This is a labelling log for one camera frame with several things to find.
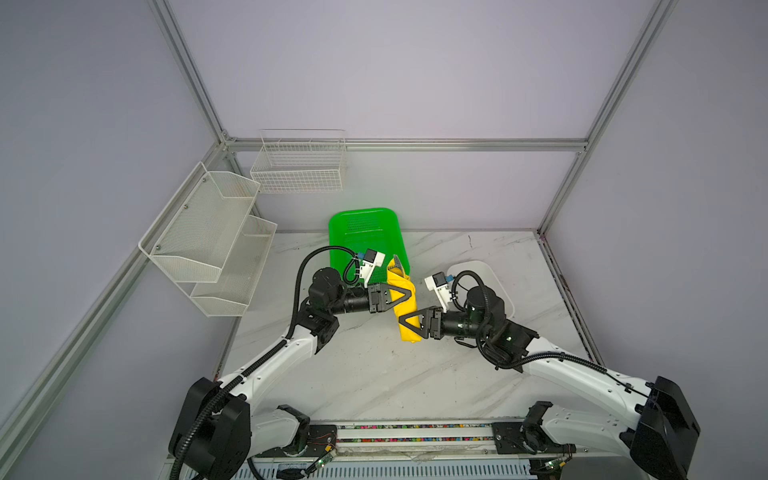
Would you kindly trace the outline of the green plastic basket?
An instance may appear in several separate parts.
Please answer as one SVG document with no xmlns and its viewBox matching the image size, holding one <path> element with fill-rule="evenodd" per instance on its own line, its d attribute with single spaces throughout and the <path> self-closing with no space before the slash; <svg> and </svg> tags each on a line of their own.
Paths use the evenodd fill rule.
<svg viewBox="0 0 768 480">
<path fill-rule="evenodd" d="M 394 255 L 399 258 L 405 273 L 411 273 L 398 216 L 389 208 L 339 212 L 328 221 L 328 236 L 330 245 L 344 246 L 356 253 L 372 249 L 385 254 L 383 265 L 371 275 L 371 283 L 387 280 L 386 267 Z"/>
</svg>

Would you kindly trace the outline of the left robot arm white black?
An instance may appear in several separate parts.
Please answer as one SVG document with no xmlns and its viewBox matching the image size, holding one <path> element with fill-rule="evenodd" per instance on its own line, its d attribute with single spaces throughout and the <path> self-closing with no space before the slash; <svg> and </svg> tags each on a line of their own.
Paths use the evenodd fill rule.
<svg viewBox="0 0 768 480">
<path fill-rule="evenodd" d="M 286 334 L 235 372 L 219 380 L 201 378 L 190 387 L 169 442 L 170 478 L 179 478 L 188 467 L 200 479 L 230 479 L 264 452 L 303 454 L 310 442 L 309 417 L 287 404 L 261 413 L 262 400 L 330 342 L 339 315 L 382 313 L 414 297 L 409 280 L 348 285 L 335 269 L 318 270 Z"/>
</svg>

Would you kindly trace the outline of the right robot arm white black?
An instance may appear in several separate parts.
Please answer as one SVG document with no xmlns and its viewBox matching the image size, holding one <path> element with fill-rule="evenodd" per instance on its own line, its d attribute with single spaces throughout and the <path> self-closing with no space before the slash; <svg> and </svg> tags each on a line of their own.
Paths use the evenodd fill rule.
<svg viewBox="0 0 768 480">
<path fill-rule="evenodd" d="M 701 428 L 674 381 L 625 375 L 554 345 L 508 318 L 488 287 L 470 289 L 457 310 L 429 307 L 398 322 L 424 339 L 473 339 L 495 369 L 542 378 L 599 409 L 576 411 L 539 400 L 510 438 L 515 447 L 530 454 L 571 454 L 583 446 L 623 455 L 654 479 L 687 478 Z"/>
</svg>

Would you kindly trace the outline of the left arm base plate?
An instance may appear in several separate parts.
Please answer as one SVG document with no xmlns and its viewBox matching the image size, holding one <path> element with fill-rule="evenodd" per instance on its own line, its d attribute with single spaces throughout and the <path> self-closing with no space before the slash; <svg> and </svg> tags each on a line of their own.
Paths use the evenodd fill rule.
<svg viewBox="0 0 768 480">
<path fill-rule="evenodd" d="M 338 428 L 334 424 L 309 424 L 300 427 L 285 447 L 275 447 L 256 455 L 256 458 L 316 458 L 336 443 Z"/>
</svg>

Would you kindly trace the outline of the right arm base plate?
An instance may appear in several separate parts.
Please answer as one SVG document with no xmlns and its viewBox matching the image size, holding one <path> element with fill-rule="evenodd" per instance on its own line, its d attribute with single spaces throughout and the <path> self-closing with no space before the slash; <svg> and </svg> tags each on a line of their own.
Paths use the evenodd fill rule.
<svg viewBox="0 0 768 480">
<path fill-rule="evenodd" d="M 498 454 L 573 454 L 574 444 L 556 443 L 539 425 L 523 421 L 494 422 L 492 437 Z"/>
</svg>

